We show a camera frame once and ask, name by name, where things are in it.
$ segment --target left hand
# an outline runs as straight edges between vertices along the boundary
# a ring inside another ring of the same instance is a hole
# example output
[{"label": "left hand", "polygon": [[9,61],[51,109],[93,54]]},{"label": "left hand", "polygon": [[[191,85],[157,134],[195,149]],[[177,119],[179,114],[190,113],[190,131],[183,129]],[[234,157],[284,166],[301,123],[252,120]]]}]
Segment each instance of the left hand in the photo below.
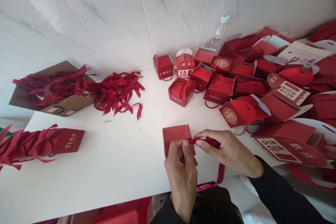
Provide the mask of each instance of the left hand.
[{"label": "left hand", "polygon": [[198,163],[188,141],[171,142],[164,163],[172,191],[169,199],[181,220],[189,223],[196,199]]}]

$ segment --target hand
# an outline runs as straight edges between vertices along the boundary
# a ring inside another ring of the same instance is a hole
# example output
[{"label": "hand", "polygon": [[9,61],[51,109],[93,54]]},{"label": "hand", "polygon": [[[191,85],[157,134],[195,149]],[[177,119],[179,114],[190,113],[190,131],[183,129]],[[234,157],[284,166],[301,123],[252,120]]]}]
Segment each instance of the hand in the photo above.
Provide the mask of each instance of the hand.
[{"label": "hand", "polygon": [[262,163],[231,131],[213,131],[206,129],[196,134],[195,138],[199,137],[210,137],[220,142],[219,149],[212,147],[203,140],[197,140],[196,144],[206,153],[215,157],[223,165],[230,166],[251,178],[257,178],[263,175],[264,167]]},{"label": "hand", "polygon": [[196,199],[198,163],[188,141],[171,142],[164,163],[172,191],[169,199],[181,220],[189,223]]}]

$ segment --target gold emblem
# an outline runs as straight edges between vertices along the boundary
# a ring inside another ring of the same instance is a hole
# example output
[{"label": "gold emblem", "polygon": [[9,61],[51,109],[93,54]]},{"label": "gold emblem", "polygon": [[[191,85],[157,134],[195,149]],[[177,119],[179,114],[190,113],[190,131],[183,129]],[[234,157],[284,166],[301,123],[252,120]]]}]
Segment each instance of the gold emblem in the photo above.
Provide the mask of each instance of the gold emblem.
[{"label": "gold emblem", "polygon": [[225,108],[223,110],[223,116],[225,117],[225,119],[231,123],[231,124],[236,124],[237,123],[237,116],[236,113],[234,113],[234,111],[230,108]]},{"label": "gold emblem", "polygon": [[219,66],[220,68],[226,68],[230,65],[230,63],[226,59],[216,59],[215,65]]}]

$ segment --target tile grout line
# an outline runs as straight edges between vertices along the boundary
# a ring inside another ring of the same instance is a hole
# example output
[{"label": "tile grout line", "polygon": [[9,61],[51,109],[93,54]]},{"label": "tile grout line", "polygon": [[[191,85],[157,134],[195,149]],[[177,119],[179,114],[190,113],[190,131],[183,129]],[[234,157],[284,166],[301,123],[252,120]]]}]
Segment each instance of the tile grout line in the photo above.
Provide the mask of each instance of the tile grout line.
[{"label": "tile grout line", "polygon": [[73,15],[75,15],[75,17],[77,18],[77,20],[80,22],[80,24],[84,27],[84,29],[86,30],[86,32],[90,35],[90,37],[93,39],[93,41],[96,43],[96,45],[99,47],[99,49],[102,51],[102,53],[105,55],[105,57],[111,62],[112,66],[114,67],[114,69],[119,73],[119,71],[117,70],[117,68],[114,66],[114,64],[112,63],[112,61],[108,58],[108,56],[105,54],[105,52],[103,51],[103,49],[100,47],[100,45],[97,43],[97,41],[93,38],[93,36],[91,35],[91,33],[87,30],[87,28],[84,26],[84,24],[81,22],[81,20],[79,19],[79,17],[75,14],[75,12],[71,9],[71,7],[68,5],[68,3],[66,2],[66,0],[63,0],[63,2],[67,5],[67,7],[71,10],[71,12],[73,13]]},{"label": "tile grout line", "polygon": [[3,28],[5,28],[7,31],[9,31],[10,33],[12,33],[15,37],[17,37],[18,39],[22,40],[23,42],[25,42],[27,45],[31,46],[34,50],[38,51],[39,53],[41,53],[42,55],[44,55],[47,59],[49,59],[50,61],[56,63],[52,58],[49,58],[47,55],[45,55],[43,52],[41,52],[40,50],[38,50],[37,48],[35,48],[33,45],[31,45],[30,43],[28,43],[27,41],[25,41],[23,38],[21,38],[20,36],[16,35],[13,31],[11,31],[10,29],[8,29],[6,26],[3,26],[2,24],[0,24],[0,26],[2,26]]},{"label": "tile grout line", "polygon": [[197,33],[197,38],[196,38],[196,42],[195,42],[195,53],[196,53],[196,46],[197,46],[197,42],[198,42],[198,36],[200,35],[200,29],[201,29],[201,24],[202,24],[202,20],[203,20],[203,13],[204,13],[204,9],[205,9],[205,3],[207,2],[207,0],[204,0],[204,5],[203,5],[203,10],[202,10],[202,15],[201,15],[201,21],[199,22],[199,27],[198,27],[198,33]]},{"label": "tile grout line", "polygon": [[154,53],[154,46],[153,46],[153,41],[152,41],[152,37],[151,37],[151,32],[149,31],[149,25],[148,25],[148,21],[147,21],[147,16],[146,16],[146,11],[145,11],[145,6],[144,6],[144,0],[141,0],[141,3],[142,3],[142,9],[143,9],[143,13],[145,15],[145,20],[146,20],[146,25],[147,25],[147,30],[148,30],[148,34],[149,34],[149,39],[150,39],[150,43],[152,45],[152,50],[153,50],[153,55],[155,54]]},{"label": "tile grout line", "polygon": [[245,23],[247,22],[248,18],[250,17],[250,15],[251,15],[252,11],[254,10],[255,6],[257,5],[258,1],[259,1],[259,0],[256,0],[256,3],[254,4],[254,6],[253,6],[252,10],[250,11],[250,13],[248,14],[247,18],[245,19],[245,22],[243,23],[242,27],[240,28],[238,34],[241,33],[241,31],[242,31],[242,29],[243,29]]}]

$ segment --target plastic water bottle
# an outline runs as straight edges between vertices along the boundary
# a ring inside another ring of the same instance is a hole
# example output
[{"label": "plastic water bottle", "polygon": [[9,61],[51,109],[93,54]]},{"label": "plastic water bottle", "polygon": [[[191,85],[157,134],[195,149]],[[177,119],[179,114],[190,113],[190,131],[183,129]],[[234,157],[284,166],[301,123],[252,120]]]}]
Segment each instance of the plastic water bottle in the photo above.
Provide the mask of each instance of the plastic water bottle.
[{"label": "plastic water bottle", "polygon": [[230,16],[224,15],[220,19],[220,25],[215,31],[215,34],[212,36],[212,38],[209,41],[208,48],[215,49],[216,54],[218,55],[221,51],[222,46],[225,42],[225,33],[226,33],[226,23],[229,21]]}]

